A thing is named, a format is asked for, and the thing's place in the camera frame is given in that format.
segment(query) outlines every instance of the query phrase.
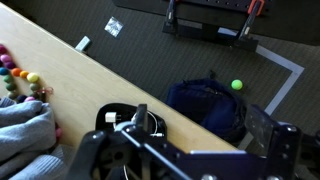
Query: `navy backpack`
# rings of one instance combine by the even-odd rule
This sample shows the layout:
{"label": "navy backpack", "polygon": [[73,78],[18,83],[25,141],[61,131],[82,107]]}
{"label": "navy backpack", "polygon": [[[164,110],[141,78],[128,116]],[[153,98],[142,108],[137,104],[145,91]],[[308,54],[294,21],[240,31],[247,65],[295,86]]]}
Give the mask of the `navy backpack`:
{"label": "navy backpack", "polygon": [[166,104],[229,143],[239,143],[246,134],[245,103],[213,79],[174,84]]}

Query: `gray carpet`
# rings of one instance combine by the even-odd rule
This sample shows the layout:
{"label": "gray carpet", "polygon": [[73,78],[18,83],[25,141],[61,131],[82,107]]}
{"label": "gray carpet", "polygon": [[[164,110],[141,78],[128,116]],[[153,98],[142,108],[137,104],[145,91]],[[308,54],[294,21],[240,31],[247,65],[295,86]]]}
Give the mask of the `gray carpet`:
{"label": "gray carpet", "polygon": [[[217,80],[227,86],[233,79],[241,79],[245,87],[236,93],[265,108],[291,73],[255,53],[164,34],[164,17],[117,8],[111,0],[10,2],[71,46],[88,36],[92,40],[90,57],[161,101],[173,83],[207,77],[213,70]],[[117,38],[104,30],[112,16],[124,24]],[[305,67],[272,117],[315,133],[320,129],[320,48],[257,38],[262,46]]]}

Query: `black bracket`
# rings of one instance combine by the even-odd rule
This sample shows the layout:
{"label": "black bracket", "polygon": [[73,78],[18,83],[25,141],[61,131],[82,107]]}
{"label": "black bracket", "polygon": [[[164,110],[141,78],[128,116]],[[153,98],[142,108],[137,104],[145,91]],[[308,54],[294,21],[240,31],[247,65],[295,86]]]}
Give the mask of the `black bracket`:
{"label": "black bracket", "polygon": [[249,37],[250,30],[256,16],[260,15],[265,2],[264,0],[252,0],[250,6],[247,6],[248,18],[241,31],[237,35],[220,33],[218,26],[202,24],[202,28],[195,28],[181,25],[176,18],[176,1],[170,0],[167,9],[165,22],[162,32],[178,35],[181,37],[201,39],[229,47],[238,47],[249,51],[256,51],[259,41]]}

